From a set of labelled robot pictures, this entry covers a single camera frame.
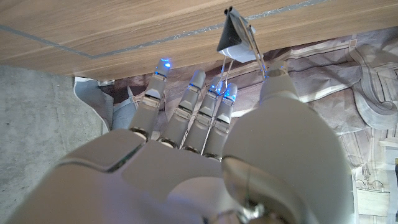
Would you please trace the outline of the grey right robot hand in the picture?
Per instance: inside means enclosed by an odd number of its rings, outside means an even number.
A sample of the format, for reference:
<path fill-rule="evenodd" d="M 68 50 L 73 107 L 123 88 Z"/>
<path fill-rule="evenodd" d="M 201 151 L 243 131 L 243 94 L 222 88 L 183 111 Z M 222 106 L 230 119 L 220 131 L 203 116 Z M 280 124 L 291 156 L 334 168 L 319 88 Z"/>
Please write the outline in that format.
<path fill-rule="evenodd" d="M 353 184 L 336 134 L 305 103 L 284 61 L 259 106 L 207 154 L 152 140 L 170 70 L 161 59 L 129 129 L 67 154 L 9 223 L 353 223 Z"/>

